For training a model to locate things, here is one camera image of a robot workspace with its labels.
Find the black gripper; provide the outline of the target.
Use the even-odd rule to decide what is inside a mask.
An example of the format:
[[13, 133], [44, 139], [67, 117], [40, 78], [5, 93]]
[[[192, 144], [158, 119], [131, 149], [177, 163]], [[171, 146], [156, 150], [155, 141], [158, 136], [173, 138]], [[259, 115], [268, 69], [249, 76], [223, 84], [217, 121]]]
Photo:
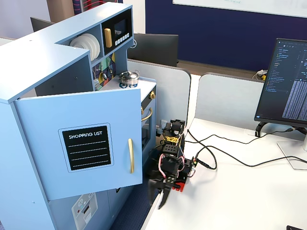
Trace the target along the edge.
[[161, 209], [167, 201], [170, 191], [183, 190], [185, 186], [185, 158], [170, 154], [161, 154], [157, 161], [153, 161], [149, 167], [148, 198], [152, 206], [158, 189], [162, 198], [158, 209]]

